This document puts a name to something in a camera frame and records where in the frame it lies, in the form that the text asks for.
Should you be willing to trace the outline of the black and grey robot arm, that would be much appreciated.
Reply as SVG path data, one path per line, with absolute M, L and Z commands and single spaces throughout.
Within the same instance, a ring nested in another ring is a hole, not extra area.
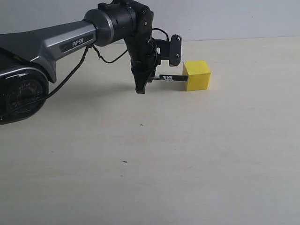
M 119 40 L 130 56 L 135 90 L 144 93 L 158 53 L 154 13 L 134 0 L 99 3 L 82 20 L 0 36 L 0 122 L 30 118 L 84 63 L 87 53 Z

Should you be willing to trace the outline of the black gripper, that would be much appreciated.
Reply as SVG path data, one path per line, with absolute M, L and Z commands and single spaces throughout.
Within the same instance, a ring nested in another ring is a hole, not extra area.
M 155 76 L 158 66 L 158 53 L 152 33 L 132 33 L 124 41 L 130 55 L 135 91 L 144 94 L 146 84 Z

